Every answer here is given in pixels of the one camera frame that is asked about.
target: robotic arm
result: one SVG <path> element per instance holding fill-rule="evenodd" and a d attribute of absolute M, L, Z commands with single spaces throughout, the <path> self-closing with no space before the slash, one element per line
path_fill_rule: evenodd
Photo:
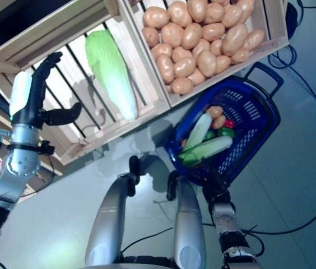
<path fill-rule="evenodd" d="M 0 129 L 0 148 L 3 136 L 11 142 L 7 146 L 10 153 L 4 157 L 0 172 L 0 229 L 25 190 L 26 183 L 40 169 L 39 154 L 51 155 L 54 152 L 49 141 L 39 144 L 43 124 L 68 124 L 80 115 L 80 103 L 70 109 L 43 109 L 45 80 L 61 56 L 61 52 L 49 55 L 32 76 L 20 72 L 15 77 L 10 102 L 12 131 Z"/>

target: cucumber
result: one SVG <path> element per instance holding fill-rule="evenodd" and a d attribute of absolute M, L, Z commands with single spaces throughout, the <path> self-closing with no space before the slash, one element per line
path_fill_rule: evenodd
<path fill-rule="evenodd" d="M 179 154 L 182 164 L 185 166 L 195 166 L 203 159 L 209 158 L 221 151 L 228 149 L 233 144 L 233 139 L 229 136 L 216 137 L 199 145 L 184 150 Z"/>
<path fill-rule="evenodd" d="M 196 125 L 194 126 L 192 132 L 190 133 L 188 141 L 185 144 L 183 150 L 187 150 L 191 147 L 194 147 L 200 144 L 203 141 L 211 124 L 212 124 L 212 117 L 209 114 L 204 113 L 203 115 L 201 115 Z"/>

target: blue basket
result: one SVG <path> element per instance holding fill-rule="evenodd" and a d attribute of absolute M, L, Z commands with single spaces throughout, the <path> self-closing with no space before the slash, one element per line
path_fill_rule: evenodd
<path fill-rule="evenodd" d="M 277 82 L 270 95 L 248 79 L 255 68 L 264 71 Z M 175 127 L 165 145 L 176 170 L 195 184 L 203 185 L 213 168 L 228 187 L 279 125 L 280 115 L 272 97 L 282 84 L 284 80 L 274 70 L 258 62 L 245 77 L 231 76 L 210 87 Z M 181 143 L 189 137 L 199 117 L 213 105 L 223 107 L 227 119 L 235 122 L 233 144 L 229 149 L 203 160 L 197 167 L 183 166 L 178 159 L 182 150 Z"/>

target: gray floor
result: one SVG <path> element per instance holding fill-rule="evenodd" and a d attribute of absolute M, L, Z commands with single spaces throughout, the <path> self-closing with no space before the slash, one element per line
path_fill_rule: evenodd
<path fill-rule="evenodd" d="M 298 51 L 296 69 L 316 91 L 316 10 L 305 10 L 303 24 L 291 40 Z M 280 231 L 294 228 L 316 214 L 316 102 L 289 71 L 274 98 L 281 124 L 231 186 L 241 226 Z M 254 79 L 269 89 L 262 74 Z M 116 174 L 127 169 L 131 154 L 145 159 L 147 174 L 137 195 L 127 201 L 123 246 L 142 236 L 171 226 L 174 202 L 165 199 L 166 176 L 172 169 L 161 141 L 179 122 L 189 104 L 149 126 L 109 143 L 104 157 L 99 150 L 76 162 L 71 170 L 85 167 L 20 204 L 10 215 L 0 239 L 0 261 L 8 268 L 80 268 L 95 212 Z M 210 217 L 197 189 L 203 219 Z M 220 250 L 214 230 L 205 228 L 207 268 L 220 268 Z M 284 236 L 262 236 L 266 253 L 259 260 L 265 269 L 316 268 L 316 222 Z M 131 255 L 169 256 L 172 233 L 141 242 L 127 251 Z M 253 248 L 259 245 L 251 240 Z"/>

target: basket handle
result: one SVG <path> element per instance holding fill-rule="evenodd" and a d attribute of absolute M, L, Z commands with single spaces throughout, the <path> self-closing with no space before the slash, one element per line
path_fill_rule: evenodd
<path fill-rule="evenodd" d="M 268 74 L 272 79 L 274 79 L 277 83 L 275 89 L 271 92 L 271 94 L 269 95 L 269 98 L 273 98 L 273 96 L 275 95 L 275 93 L 280 89 L 280 87 L 284 84 L 284 80 L 283 78 L 276 73 L 273 69 L 271 69 L 269 66 L 261 63 L 261 62 L 256 62 L 255 64 L 253 64 L 253 66 L 250 68 L 250 70 L 248 71 L 248 73 L 245 74 L 244 76 L 244 80 L 248 80 L 249 75 L 252 73 L 252 71 L 257 68 L 260 69 L 261 71 L 265 72 L 266 74 Z"/>

